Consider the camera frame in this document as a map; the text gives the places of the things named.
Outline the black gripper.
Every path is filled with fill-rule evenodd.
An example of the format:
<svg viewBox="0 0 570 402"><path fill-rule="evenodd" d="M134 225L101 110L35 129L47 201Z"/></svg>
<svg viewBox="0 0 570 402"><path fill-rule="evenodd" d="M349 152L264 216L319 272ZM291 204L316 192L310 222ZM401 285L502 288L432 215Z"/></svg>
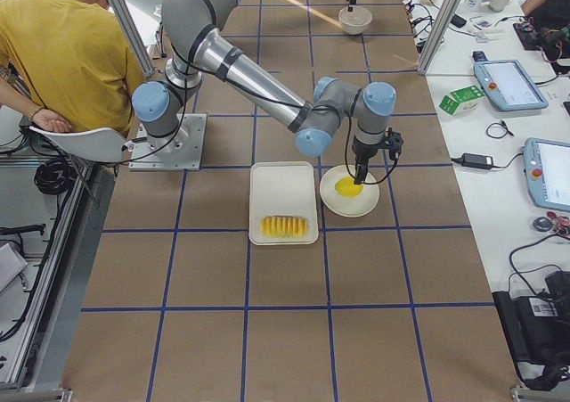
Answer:
<svg viewBox="0 0 570 402"><path fill-rule="evenodd" d="M368 175L369 161L378 153L377 144L366 144L359 140L356 136L352 141L352 152L355 157L354 167L354 184L362 185L366 182Z"/></svg>

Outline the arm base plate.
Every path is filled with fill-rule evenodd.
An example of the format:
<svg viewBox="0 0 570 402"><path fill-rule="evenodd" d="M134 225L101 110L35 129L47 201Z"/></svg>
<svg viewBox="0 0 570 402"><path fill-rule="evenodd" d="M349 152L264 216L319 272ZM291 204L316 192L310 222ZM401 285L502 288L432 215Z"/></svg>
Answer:
<svg viewBox="0 0 570 402"><path fill-rule="evenodd" d="M205 113L181 113L182 121L177 134L161 139L147 134L143 123L139 124L128 167L131 171L198 171L200 169L208 115Z"/></svg>

